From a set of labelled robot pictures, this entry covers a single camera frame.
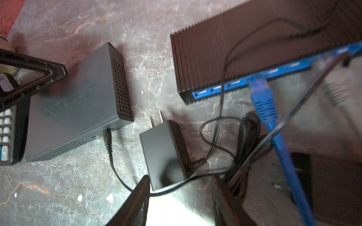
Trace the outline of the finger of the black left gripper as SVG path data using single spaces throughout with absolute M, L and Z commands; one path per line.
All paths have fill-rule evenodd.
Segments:
M 43 73 L 42 77 L 22 85 L 19 85 L 9 73 L 2 73 L 1 78 L 8 80 L 13 90 L 1 89 L 1 109 L 11 108 L 68 76 L 66 67 L 62 64 L 3 49 L 1 64 Z

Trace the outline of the black network switch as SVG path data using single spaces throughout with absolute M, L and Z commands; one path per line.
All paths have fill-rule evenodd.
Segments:
M 362 50 L 361 1 L 249 1 L 170 35 L 177 91 L 189 105 L 306 70 L 319 54 Z
M 105 43 L 31 97 L 25 161 L 53 159 L 133 122 L 123 56 Z

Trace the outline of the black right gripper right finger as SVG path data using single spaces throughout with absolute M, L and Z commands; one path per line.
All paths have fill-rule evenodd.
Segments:
M 218 176 L 212 176 L 213 213 L 216 226 L 256 226 Z

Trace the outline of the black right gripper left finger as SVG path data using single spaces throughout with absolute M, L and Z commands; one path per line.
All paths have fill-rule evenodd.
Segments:
M 150 200 L 150 178 L 142 177 L 107 226 L 145 226 Z

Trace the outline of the black power adapter with cable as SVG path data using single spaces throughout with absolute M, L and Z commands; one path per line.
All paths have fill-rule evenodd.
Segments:
M 344 135 L 339 124 L 332 123 L 335 119 L 332 108 L 313 97 L 319 86 L 323 86 L 335 105 L 342 106 L 345 100 L 353 98 L 347 91 L 351 80 L 349 63 L 354 53 L 337 53 L 333 48 L 327 51 L 328 57 L 317 51 L 312 61 L 315 80 L 281 121 L 266 74 L 257 73 L 247 80 L 255 114 L 262 122 L 261 135 L 265 136 L 252 150 L 252 156 L 273 145 L 288 181 L 291 199 L 306 225 L 312 226 L 319 220 L 357 226 L 362 221 L 362 164 L 340 157 L 341 143 L 355 139 L 357 133 Z M 319 144 L 316 154 L 289 152 L 281 131 L 293 117 L 298 123 L 291 127 L 290 133 L 295 134 L 299 129 Z

